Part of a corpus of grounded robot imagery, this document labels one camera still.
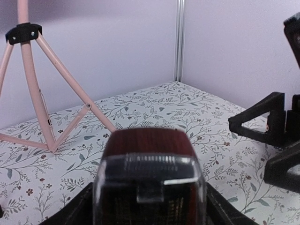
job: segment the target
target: tripod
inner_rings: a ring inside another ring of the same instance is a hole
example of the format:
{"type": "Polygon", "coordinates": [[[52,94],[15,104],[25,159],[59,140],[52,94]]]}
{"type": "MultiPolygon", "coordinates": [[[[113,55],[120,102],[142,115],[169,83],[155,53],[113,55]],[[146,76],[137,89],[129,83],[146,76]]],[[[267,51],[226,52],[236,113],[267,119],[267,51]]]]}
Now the tripod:
{"type": "Polygon", "coordinates": [[[31,24],[29,22],[28,13],[28,0],[18,0],[18,25],[11,29],[6,34],[7,46],[4,52],[3,60],[0,64],[0,94],[3,86],[4,76],[8,67],[10,55],[15,44],[21,44],[22,60],[27,80],[27,85],[30,92],[30,97],[33,103],[37,120],[41,127],[42,134],[46,143],[39,143],[30,140],[24,140],[21,138],[0,134],[0,140],[27,145],[36,148],[49,149],[51,152],[55,152],[59,145],[67,138],[78,122],[85,116],[85,114],[91,110],[95,116],[103,123],[104,126],[113,132],[116,130],[115,126],[108,120],[107,117],[101,112],[91,98],[85,93],[78,82],[72,77],[67,68],[62,64],[60,59],[55,55],[54,51],[47,44],[42,36],[42,27],[37,24],[31,24]],[[77,116],[71,121],[64,132],[55,139],[51,121],[49,119],[48,112],[46,110],[45,102],[43,101],[41,90],[38,86],[38,81],[34,69],[31,41],[36,40],[37,44],[43,50],[50,62],[55,66],[61,76],[66,80],[70,87],[75,91],[78,97],[84,102],[83,108],[77,114],[77,116]]]}

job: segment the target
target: floral tablecloth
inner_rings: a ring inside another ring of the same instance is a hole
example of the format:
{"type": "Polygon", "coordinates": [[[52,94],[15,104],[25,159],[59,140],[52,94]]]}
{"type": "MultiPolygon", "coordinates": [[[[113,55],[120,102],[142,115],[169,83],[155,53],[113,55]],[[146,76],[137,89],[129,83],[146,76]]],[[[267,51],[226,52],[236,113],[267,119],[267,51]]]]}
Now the floral tablecloth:
{"type": "MultiPolygon", "coordinates": [[[[237,136],[228,118],[243,109],[180,82],[96,102],[118,129],[165,127],[186,131],[206,180],[234,207],[261,225],[300,224],[300,195],[263,182],[264,165],[280,149],[237,136]]],[[[51,114],[59,135],[81,106],[51,114]]],[[[264,128],[266,119],[246,124],[264,128]]],[[[37,120],[1,131],[44,142],[37,120]]],[[[91,113],[55,154],[0,142],[1,225],[37,225],[94,180],[110,132],[91,113]]]]}

